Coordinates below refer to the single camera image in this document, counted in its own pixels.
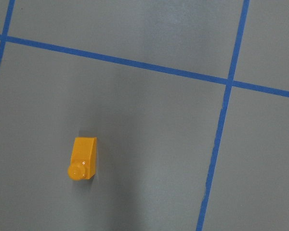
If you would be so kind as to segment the orange trapezoid block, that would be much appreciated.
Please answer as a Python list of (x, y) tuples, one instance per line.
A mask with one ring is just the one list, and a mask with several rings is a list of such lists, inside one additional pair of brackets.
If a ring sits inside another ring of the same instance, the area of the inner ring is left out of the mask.
[(76, 137), (67, 173), (72, 180), (90, 180), (96, 174), (97, 138)]

